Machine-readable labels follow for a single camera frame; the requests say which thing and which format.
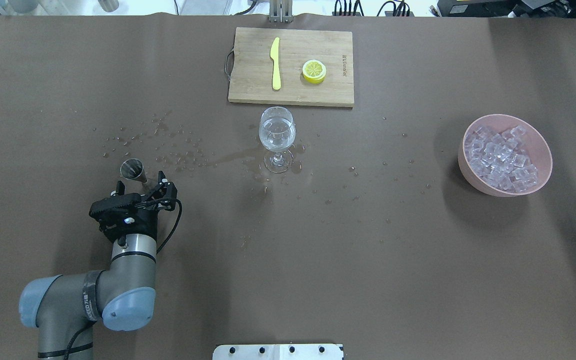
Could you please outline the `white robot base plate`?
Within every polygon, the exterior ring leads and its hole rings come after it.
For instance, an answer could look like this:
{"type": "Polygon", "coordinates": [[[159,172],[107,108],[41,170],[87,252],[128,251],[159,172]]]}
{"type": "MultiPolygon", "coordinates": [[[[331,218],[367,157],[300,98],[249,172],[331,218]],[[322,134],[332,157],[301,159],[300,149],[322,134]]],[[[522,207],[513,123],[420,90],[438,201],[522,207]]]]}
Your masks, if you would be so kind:
{"type": "Polygon", "coordinates": [[[342,344],[276,343],[222,344],[215,347],[213,360],[344,360],[342,344]]]}

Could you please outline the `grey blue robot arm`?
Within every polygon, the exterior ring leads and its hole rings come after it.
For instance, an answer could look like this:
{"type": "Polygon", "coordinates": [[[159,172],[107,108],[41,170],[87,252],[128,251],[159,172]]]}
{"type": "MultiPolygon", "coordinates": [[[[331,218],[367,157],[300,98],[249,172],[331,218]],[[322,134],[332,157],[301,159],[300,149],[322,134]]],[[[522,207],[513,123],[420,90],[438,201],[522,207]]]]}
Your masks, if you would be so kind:
{"type": "Polygon", "coordinates": [[[38,278],[23,289],[20,321],[39,330],[39,360],[91,360],[95,324],[130,332],[153,318],[157,255],[166,244],[158,243],[158,214],[180,215],[182,202],[163,171],[146,184],[145,193],[126,193],[119,181],[89,209],[112,244],[108,269],[38,278]]]}

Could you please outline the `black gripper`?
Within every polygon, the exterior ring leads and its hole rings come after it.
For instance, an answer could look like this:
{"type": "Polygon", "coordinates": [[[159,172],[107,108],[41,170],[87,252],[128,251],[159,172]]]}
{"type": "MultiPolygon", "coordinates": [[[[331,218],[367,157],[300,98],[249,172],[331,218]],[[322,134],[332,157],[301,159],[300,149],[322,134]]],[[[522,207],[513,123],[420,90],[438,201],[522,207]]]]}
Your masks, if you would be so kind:
{"type": "Polygon", "coordinates": [[[172,212],[178,207],[178,189],[164,171],[158,171],[156,178],[149,178],[145,189],[145,194],[125,194],[125,184],[118,180],[109,197],[90,206],[89,216],[112,243],[132,234],[157,240],[159,212],[172,212]]]}

